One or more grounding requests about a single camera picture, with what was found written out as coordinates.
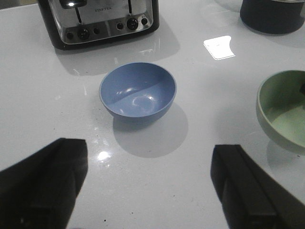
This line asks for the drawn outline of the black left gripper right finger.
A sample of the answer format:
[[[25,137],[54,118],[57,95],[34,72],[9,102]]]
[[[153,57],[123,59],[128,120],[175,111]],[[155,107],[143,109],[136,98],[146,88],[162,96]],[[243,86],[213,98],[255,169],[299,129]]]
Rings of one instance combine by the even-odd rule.
[[[211,180],[231,229],[303,229],[305,205],[240,145],[216,145]]]

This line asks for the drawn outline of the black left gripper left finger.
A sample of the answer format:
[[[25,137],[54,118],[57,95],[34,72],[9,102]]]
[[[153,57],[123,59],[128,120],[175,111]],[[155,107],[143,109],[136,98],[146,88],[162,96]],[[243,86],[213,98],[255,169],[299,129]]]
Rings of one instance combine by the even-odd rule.
[[[2,229],[64,229],[88,171],[83,139],[59,138],[0,173]]]

